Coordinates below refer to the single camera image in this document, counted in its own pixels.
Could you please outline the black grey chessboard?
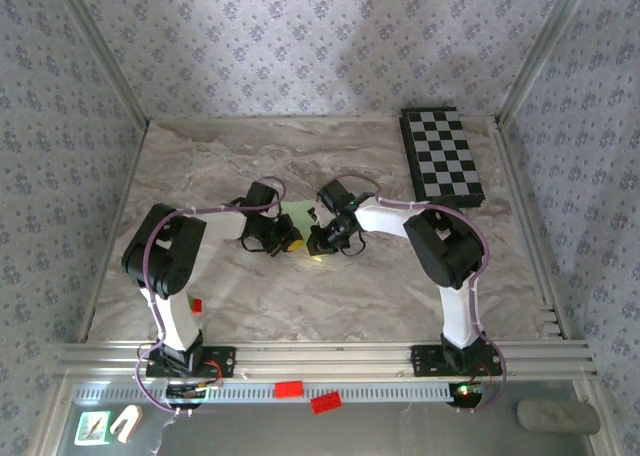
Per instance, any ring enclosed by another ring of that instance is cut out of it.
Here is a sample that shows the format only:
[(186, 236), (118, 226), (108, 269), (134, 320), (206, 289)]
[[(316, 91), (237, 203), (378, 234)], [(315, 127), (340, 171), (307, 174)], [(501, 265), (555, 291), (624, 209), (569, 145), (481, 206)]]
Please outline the black grey chessboard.
[(480, 207), (485, 194), (457, 109), (403, 108), (399, 124), (416, 199)]

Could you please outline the black control board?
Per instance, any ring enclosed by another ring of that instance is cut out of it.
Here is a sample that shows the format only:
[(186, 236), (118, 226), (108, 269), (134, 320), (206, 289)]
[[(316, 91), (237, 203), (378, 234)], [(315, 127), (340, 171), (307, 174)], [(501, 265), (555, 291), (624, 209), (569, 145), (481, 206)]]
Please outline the black control board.
[(457, 411), (473, 413), (479, 406), (485, 388), (477, 382), (474, 383), (451, 383), (449, 392), (452, 398), (448, 405)]
[(195, 410), (223, 387), (217, 380), (193, 383), (170, 382), (164, 392), (168, 406), (174, 410)]

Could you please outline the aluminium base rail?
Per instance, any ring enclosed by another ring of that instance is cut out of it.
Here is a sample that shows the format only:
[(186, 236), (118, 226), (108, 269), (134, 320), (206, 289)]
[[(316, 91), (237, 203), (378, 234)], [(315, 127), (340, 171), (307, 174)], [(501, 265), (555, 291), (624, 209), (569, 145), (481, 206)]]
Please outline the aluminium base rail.
[[(139, 343), (113, 341), (67, 344), (58, 372), (90, 378), (133, 376)], [(414, 378), (411, 345), (406, 342), (236, 343), (233, 382), (404, 382)], [(503, 341), (510, 381), (595, 379), (584, 341)]]

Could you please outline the light green paper sheet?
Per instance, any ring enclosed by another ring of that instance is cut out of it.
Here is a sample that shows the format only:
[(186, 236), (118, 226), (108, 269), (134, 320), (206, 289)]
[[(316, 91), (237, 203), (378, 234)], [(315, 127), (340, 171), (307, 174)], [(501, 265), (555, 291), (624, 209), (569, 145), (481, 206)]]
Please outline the light green paper sheet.
[(293, 243), (294, 251), (302, 251), (310, 255), (306, 243), (311, 236), (311, 227), (316, 224), (315, 220), (308, 213), (314, 206), (313, 200), (289, 201), (282, 205), (283, 213), (290, 216), (294, 227), (299, 231), (300, 237)]

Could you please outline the green white picture card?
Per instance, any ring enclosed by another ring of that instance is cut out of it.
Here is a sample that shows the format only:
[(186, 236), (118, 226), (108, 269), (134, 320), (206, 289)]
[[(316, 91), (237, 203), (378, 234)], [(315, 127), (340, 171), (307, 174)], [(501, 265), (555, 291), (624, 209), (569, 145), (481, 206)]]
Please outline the green white picture card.
[(75, 446), (101, 446), (109, 443), (110, 411), (82, 412), (74, 436)]

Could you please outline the red flat toy brick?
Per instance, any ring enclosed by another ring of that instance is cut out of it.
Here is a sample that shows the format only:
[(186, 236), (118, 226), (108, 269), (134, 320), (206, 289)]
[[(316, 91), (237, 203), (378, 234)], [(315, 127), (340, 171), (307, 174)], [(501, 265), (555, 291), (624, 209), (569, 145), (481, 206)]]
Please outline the red flat toy brick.
[(310, 400), (311, 410), (314, 415), (320, 415), (342, 407), (342, 398), (339, 392), (333, 391)]

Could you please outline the dark lower shelf panel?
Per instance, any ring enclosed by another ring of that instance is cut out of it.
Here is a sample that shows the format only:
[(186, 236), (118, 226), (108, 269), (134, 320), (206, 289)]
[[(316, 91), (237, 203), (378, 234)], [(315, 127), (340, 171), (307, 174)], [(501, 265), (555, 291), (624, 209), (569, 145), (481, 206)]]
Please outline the dark lower shelf panel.
[(129, 443), (81, 447), (70, 413), (55, 456), (594, 456), (588, 437), (531, 433), (508, 404), (458, 414), (437, 403), (223, 404), (173, 418), (144, 411)]

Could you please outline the pale wooden hook piece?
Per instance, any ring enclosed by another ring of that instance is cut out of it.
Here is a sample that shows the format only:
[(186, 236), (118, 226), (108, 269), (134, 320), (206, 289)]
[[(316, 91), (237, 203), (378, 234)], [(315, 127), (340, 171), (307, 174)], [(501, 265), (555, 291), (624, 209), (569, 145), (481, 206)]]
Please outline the pale wooden hook piece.
[(128, 444), (143, 417), (140, 406), (130, 404), (116, 417), (109, 427), (109, 432), (122, 444)]

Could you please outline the aluminium side rail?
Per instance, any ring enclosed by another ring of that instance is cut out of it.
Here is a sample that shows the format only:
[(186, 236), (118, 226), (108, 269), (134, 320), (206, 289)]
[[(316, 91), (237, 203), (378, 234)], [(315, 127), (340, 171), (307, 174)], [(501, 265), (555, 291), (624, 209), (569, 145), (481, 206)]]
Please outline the aluminium side rail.
[(108, 270), (111, 254), (115, 245), (115, 241), (117, 239), (119, 224), (120, 224), (122, 215), (124, 213), (124, 209), (126, 207), (126, 202), (129, 197), (130, 188), (131, 188), (132, 181), (137, 169), (137, 165), (140, 159), (141, 151), (148, 133), (149, 126), (150, 126), (150, 122), (147, 121), (146, 125), (141, 130), (140, 136), (137, 138), (136, 145), (134, 146), (133, 155), (125, 175), (124, 186), (122, 188), (122, 191), (120, 192), (115, 215), (111, 221), (111, 226), (110, 226), (108, 238), (106, 241), (106, 247), (105, 247), (105, 250), (103, 251), (102, 258), (98, 266), (97, 274), (94, 278), (91, 292), (89, 293), (85, 311), (83, 313), (83, 318), (82, 318), (79, 330), (77, 332), (77, 335), (75, 337), (76, 343), (85, 343), (87, 341), (88, 334), (90, 332), (91, 324), (96, 311), (96, 304), (99, 299), (101, 288)]
[(551, 320), (551, 316), (544, 316), (541, 334), (546, 339), (571, 340), (574, 335), (570, 321), (564, 313), (558, 285), (552, 272), (552, 252), (545, 237), (540, 234), (541, 220), (537, 208), (529, 200), (528, 178), (518, 168), (510, 142), (501, 131), (497, 120), (490, 118), (488, 126), (509, 189), (524, 252), (531, 266), (536, 294), (544, 307), (543, 312), (554, 315), (554, 320)]

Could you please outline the aluminium frame post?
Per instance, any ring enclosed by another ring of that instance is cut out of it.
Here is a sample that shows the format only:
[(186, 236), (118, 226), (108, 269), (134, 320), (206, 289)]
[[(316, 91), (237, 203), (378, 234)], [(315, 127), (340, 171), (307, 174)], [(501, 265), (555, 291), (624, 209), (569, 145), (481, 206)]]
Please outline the aluminium frame post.
[(132, 86), (121, 70), (114, 52), (102, 35), (90, 8), (84, 0), (60, 0), (92, 55), (112, 86), (125, 111), (142, 131), (148, 128), (149, 120), (139, 103)]
[(578, 10), (581, 1), (556, 0), (554, 2), (496, 114), (496, 124), (500, 130), (505, 130), (512, 124), (553, 49)]

